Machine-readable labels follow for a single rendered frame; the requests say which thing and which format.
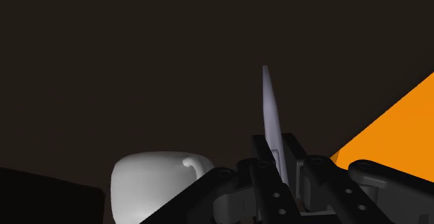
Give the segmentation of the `thin silver blade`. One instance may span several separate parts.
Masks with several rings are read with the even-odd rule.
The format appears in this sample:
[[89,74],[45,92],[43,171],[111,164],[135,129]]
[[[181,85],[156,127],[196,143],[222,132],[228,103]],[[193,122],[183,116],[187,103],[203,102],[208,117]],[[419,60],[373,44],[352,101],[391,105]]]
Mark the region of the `thin silver blade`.
[[282,181],[288,184],[278,107],[267,65],[262,67],[262,104],[266,142],[271,149]]

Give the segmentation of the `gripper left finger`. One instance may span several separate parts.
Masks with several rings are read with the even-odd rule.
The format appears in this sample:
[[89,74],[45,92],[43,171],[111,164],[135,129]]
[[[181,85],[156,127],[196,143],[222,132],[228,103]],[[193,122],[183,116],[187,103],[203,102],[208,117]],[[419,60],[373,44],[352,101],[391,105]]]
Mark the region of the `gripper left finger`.
[[252,137],[253,157],[237,170],[217,167],[176,195],[140,224],[289,224],[300,218],[262,135]]

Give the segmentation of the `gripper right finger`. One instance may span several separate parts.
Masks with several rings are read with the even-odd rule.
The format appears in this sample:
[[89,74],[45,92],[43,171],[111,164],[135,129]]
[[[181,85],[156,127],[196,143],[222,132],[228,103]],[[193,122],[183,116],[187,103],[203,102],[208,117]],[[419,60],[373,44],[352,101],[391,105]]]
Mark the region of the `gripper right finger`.
[[290,189],[308,214],[332,211],[341,224],[434,224],[434,182],[366,159],[344,170],[308,155],[291,133],[282,146]]

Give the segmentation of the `white mug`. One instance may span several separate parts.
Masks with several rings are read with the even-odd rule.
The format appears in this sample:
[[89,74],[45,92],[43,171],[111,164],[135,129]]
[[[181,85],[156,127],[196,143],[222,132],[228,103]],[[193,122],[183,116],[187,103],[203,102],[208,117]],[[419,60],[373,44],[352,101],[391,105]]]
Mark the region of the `white mug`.
[[115,224],[139,224],[214,168],[189,152],[141,152],[121,158],[111,173]]

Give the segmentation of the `black rounded box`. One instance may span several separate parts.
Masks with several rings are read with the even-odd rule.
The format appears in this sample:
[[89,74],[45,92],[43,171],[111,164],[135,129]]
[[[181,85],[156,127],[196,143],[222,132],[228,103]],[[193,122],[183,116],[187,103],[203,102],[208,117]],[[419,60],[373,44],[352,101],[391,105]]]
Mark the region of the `black rounded box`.
[[104,192],[0,167],[0,224],[103,224]]

